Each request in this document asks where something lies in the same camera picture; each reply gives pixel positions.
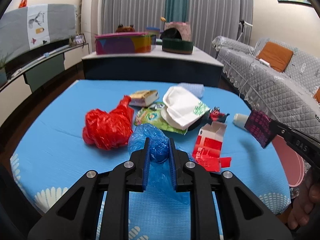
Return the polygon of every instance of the quilted sofa cover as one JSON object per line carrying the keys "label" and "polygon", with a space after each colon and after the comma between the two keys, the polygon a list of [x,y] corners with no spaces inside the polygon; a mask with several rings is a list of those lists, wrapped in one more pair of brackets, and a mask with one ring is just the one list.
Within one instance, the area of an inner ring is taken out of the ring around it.
{"label": "quilted sofa cover", "polygon": [[[283,73],[255,59],[265,44],[274,42],[294,52]],[[320,109],[313,98],[320,86],[320,60],[269,38],[256,47],[219,36],[212,41],[224,64],[223,72],[255,110],[320,139]]]}

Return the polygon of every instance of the small cardboard box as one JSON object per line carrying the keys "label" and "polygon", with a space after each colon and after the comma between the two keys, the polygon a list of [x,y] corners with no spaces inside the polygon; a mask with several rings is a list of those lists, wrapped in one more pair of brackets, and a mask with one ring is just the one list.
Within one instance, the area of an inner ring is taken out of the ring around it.
{"label": "small cardboard box", "polygon": [[212,122],[199,131],[192,156],[207,171],[220,171],[220,153],[226,128],[224,123]]}
{"label": "small cardboard box", "polygon": [[157,90],[141,90],[131,94],[130,97],[129,106],[147,107],[159,98],[159,94]]}

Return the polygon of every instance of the wooden floor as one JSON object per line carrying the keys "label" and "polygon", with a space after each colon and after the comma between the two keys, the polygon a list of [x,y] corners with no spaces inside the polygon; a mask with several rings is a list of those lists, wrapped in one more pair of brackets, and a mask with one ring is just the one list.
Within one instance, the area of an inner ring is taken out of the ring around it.
{"label": "wooden floor", "polygon": [[[24,116],[20,117],[19,124],[15,127],[10,127],[10,137],[4,145],[4,151],[0,153],[0,163],[2,163],[6,169],[11,173],[10,157],[15,151],[18,143],[22,139],[31,124],[41,114],[41,112],[64,90],[66,90],[75,80],[84,79],[83,71],[68,76],[67,78],[56,81],[41,93],[38,98],[38,102],[29,110],[24,112]],[[233,92],[233,87],[229,85],[224,79],[220,80],[219,88]]]}

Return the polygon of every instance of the teal curtain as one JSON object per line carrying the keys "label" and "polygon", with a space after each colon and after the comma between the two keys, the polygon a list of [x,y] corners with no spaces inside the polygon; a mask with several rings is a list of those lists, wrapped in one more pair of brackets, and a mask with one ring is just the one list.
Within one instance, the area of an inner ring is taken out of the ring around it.
{"label": "teal curtain", "polygon": [[187,11],[188,0],[165,0],[164,17],[167,22],[185,22]]}

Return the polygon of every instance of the orange pillow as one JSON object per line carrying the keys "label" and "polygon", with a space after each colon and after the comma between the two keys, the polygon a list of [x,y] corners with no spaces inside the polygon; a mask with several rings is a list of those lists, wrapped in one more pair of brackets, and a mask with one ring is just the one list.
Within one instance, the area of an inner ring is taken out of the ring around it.
{"label": "orange pillow", "polygon": [[316,94],[313,96],[318,103],[320,103],[320,88],[317,90]]}
{"label": "orange pillow", "polygon": [[257,58],[262,58],[266,62],[269,62],[270,66],[274,70],[283,72],[289,64],[292,55],[292,50],[286,49],[278,44],[268,41]]}

